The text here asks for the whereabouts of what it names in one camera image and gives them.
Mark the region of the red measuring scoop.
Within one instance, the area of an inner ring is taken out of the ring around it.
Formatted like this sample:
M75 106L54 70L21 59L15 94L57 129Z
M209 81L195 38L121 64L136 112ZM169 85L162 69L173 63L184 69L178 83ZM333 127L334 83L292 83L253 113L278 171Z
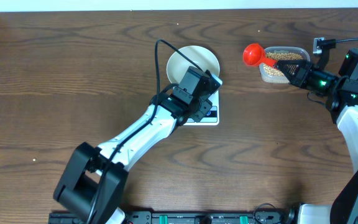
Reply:
M266 57L264 48L258 43L248 45L242 54L242 59L250 67L257 67L262 63L274 67L277 63L276 60Z

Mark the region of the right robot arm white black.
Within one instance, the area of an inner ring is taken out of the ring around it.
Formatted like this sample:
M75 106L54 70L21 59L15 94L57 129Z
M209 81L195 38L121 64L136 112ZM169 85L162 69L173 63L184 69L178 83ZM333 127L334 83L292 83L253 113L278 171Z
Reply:
M338 75L307 60L279 60L291 85L326 97L325 107L343 135L354 175L332 205L303 204L297 223L358 223L358 48L348 51Z

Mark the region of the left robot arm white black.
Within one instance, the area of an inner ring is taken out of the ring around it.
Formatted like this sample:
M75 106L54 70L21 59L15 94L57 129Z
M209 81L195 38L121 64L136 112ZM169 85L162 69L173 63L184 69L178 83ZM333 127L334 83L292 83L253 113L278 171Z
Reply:
M121 134L96 147L77 146L53 199L85 223L123 223L126 215L119 204L130 169L188 119L201 121L222 84L210 71L188 67L181 82L158 90L146 112Z

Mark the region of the white digital kitchen scale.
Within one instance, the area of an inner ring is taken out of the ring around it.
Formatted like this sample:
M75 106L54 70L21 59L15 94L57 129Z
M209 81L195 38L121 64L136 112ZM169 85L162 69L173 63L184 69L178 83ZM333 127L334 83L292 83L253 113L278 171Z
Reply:
M213 78L201 78L199 80L190 81L184 78L180 84L174 89L173 95L184 105L183 113L177 118L177 126L183 125L217 125L218 124L218 107L216 105L216 96L218 88L221 86ZM196 123L189 118L189 105L194 98L209 95L209 100L212 102L212 108L206 116Z

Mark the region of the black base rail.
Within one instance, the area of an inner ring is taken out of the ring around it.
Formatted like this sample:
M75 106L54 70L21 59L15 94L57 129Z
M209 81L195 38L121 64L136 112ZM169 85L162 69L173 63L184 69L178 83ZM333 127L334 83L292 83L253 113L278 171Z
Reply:
M124 218L123 224L253 224L282 223L279 212L262 211L253 213L152 213L131 212Z

